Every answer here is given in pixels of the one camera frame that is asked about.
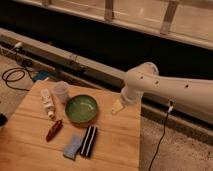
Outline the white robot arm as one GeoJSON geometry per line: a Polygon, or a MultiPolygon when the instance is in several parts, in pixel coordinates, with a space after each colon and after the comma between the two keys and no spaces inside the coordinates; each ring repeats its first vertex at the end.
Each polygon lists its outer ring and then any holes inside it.
{"type": "Polygon", "coordinates": [[[113,104],[113,114],[150,93],[197,110],[196,118],[213,124],[213,80],[160,76],[154,63],[145,62],[124,74],[124,84],[113,104]]]}

